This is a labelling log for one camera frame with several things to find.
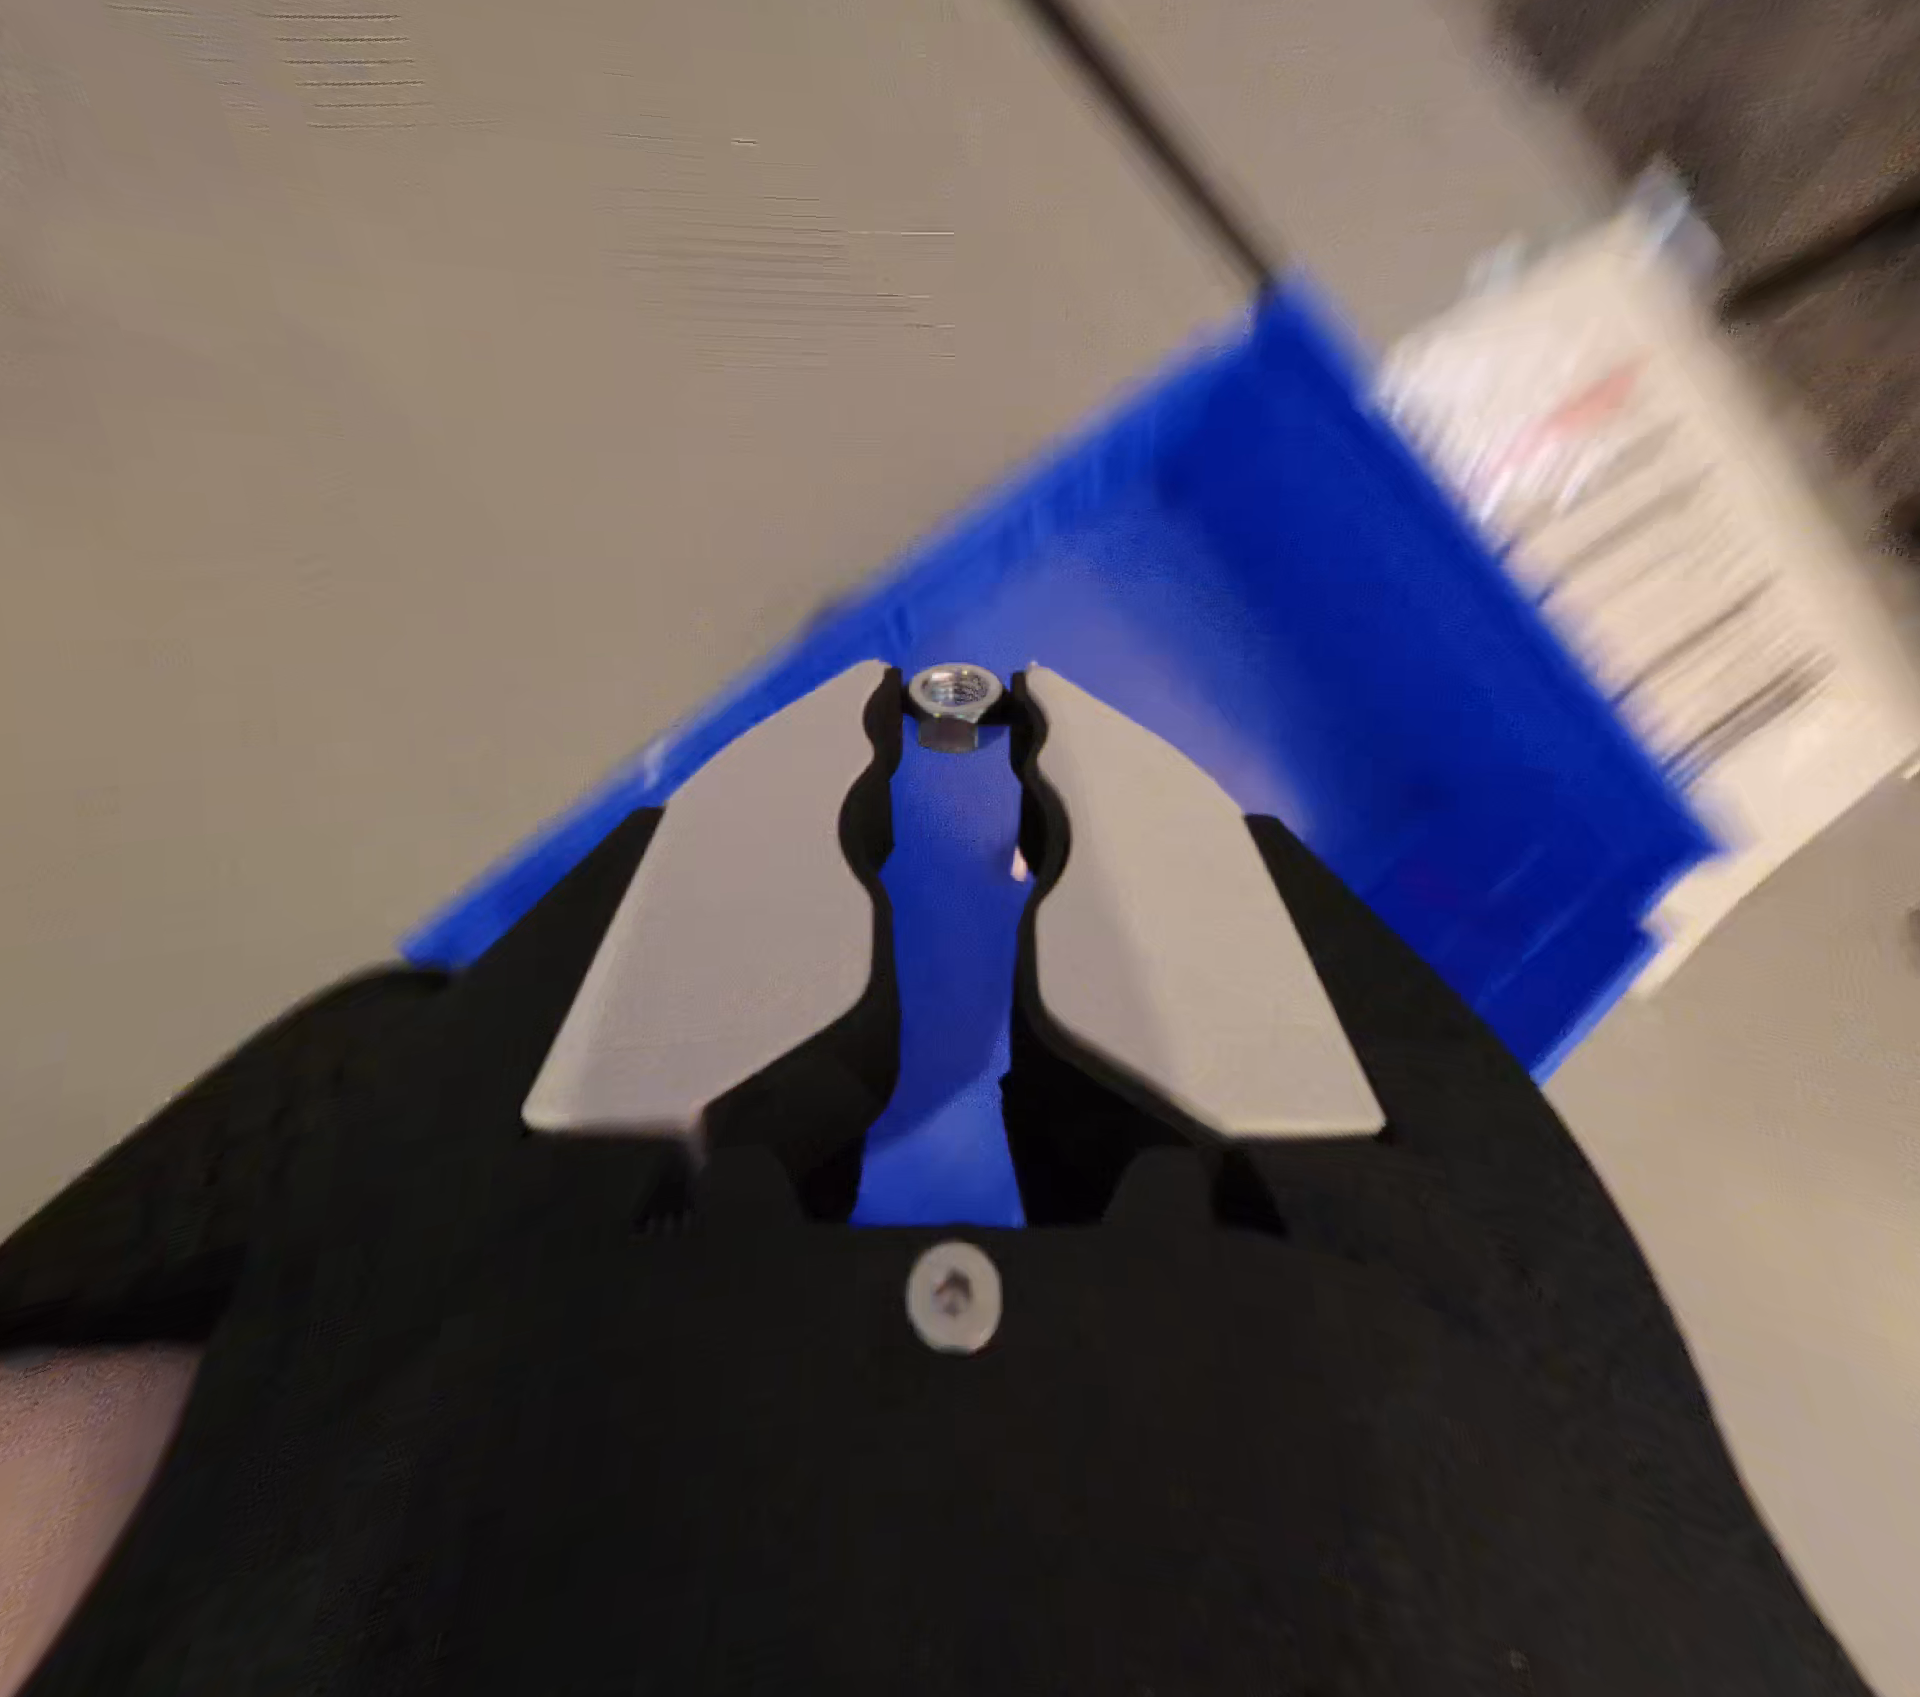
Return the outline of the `short silver bolt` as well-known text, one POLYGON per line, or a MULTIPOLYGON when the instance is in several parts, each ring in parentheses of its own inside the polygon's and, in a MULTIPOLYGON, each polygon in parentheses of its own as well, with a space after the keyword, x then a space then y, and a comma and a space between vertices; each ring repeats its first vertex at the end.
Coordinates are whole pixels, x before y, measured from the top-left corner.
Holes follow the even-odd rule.
POLYGON ((919 750, 974 754, 1003 707, 1003 680, 973 663, 939 663, 908 680, 919 750))

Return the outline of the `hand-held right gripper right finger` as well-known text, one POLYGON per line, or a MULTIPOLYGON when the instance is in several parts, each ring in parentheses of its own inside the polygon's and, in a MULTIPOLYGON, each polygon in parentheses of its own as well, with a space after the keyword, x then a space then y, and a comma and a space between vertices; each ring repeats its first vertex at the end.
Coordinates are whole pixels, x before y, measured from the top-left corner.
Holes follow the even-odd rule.
POLYGON ((1160 733, 1027 667, 1063 868, 1037 871, 1047 1029, 1224 1141, 1366 1141, 1385 1108, 1237 802, 1160 733))

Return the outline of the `blue plastic bin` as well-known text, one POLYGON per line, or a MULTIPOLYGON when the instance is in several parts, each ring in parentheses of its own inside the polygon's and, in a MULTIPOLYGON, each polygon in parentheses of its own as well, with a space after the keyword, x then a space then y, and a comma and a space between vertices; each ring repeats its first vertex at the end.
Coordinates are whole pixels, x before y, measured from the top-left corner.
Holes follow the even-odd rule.
POLYGON ((1526 1238, 1611 1203, 1542 1070, 1649 961, 1648 914, 1713 840, 1538 609, 1361 404, 1284 291, 680 725, 663 757, 494 871, 429 932, 445 988, 358 1084, 358 1161, 408 1241, 520 1267, 691 1261, 639 1238, 773 1203, 827 1261, 990 1245, 1009 1282, 1118 1221, 1385 1254, 1488 1209, 1526 1238), (542 1134, 524 1102, 663 806, 732 738, 852 663, 903 675, 886 887, 897 1089, 830 1167, 773 1151, 542 1134), (919 750, 908 680, 1003 680, 974 754, 919 750), (1385 1131, 1224 1141, 1047 1029, 1037 871, 1063 820, 1037 775, 1047 667, 1189 754, 1242 811, 1385 1131))

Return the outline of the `person's right forearm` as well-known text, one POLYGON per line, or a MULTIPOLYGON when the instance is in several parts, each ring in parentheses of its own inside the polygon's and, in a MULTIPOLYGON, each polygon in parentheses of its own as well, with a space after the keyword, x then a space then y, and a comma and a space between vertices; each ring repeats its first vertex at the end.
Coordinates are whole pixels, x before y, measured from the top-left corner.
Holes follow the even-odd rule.
POLYGON ((18 1695, 138 1509, 197 1385, 178 1343, 0 1368, 0 1687, 18 1695))

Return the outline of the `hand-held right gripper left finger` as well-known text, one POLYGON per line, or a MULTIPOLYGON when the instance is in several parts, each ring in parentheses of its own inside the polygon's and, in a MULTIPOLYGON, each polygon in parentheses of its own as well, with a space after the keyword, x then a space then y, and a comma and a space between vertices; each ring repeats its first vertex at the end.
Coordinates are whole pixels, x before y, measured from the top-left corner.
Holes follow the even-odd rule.
POLYGON ((656 815, 524 1102, 542 1134, 852 1155, 897 1089, 903 675, 852 663, 656 815))

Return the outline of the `printed paper sheet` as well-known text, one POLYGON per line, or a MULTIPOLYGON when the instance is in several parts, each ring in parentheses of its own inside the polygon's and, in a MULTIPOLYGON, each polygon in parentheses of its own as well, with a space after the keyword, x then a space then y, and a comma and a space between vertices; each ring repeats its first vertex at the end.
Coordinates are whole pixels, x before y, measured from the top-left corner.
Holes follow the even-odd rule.
POLYGON ((1675 784, 1842 667, 1748 459, 1758 404, 1709 320, 1717 271, 1656 172, 1611 218, 1499 249, 1376 373, 1380 414, 1675 784))

